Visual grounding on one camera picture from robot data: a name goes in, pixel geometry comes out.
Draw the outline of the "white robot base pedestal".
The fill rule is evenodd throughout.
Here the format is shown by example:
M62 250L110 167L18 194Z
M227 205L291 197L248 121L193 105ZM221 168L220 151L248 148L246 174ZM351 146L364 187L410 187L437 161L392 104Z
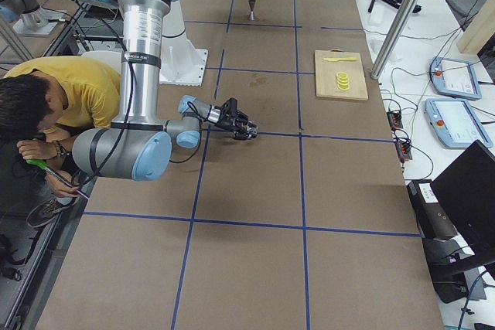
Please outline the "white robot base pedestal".
M180 1L172 2L163 18L160 58L160 84L192 87L202 84L208 50L197 49L189 40Z

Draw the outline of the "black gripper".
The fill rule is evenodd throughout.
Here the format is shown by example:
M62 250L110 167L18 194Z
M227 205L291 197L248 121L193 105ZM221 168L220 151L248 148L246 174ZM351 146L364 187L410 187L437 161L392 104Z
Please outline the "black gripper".
M258 126L249 117L238 109L220 109L220 116L216 127L232 132L232 138L238 141L246 141L245 129L257 129Z

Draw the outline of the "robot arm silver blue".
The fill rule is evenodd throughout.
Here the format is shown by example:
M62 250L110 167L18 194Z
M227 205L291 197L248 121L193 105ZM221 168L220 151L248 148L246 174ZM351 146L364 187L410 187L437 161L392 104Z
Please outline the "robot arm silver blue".
M198 84L207 51L185 34L179 0L76 0L118 9L123 18L120 108L109 128L80 134L72 155L77 166L101 177L152 181L166 170L172 148L195 148L201 126L209 122L236 140L257 135L257 125L229 99L214 106L192 96L179 102L179 120L158 118L162 83Z

